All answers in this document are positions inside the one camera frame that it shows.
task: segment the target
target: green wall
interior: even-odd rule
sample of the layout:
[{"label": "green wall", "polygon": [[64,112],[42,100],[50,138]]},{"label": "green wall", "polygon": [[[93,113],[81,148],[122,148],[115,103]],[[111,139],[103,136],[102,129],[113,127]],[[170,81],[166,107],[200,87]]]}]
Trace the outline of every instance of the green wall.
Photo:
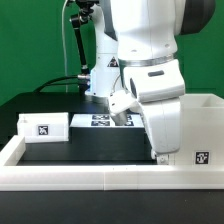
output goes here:
[{"label": "green wall", "polygon": [[[187,92],[211,92],[224,97],[224,1],[216,1],[215,15],[201,33],[177,37],[178,58]],[[63,3],[63,0],[0,0],[0,104],[64,75]],[[80,71],[74,32],[68,22],[76,12],[75,6],[66,9],[69,75]],[[92,24],[82,29],[90,68],[95,63],[93,30]],[[50,87],[47,91],[65,91],[65,88]],[[77,87],[70,87],[69,91],[77,91]]]}]

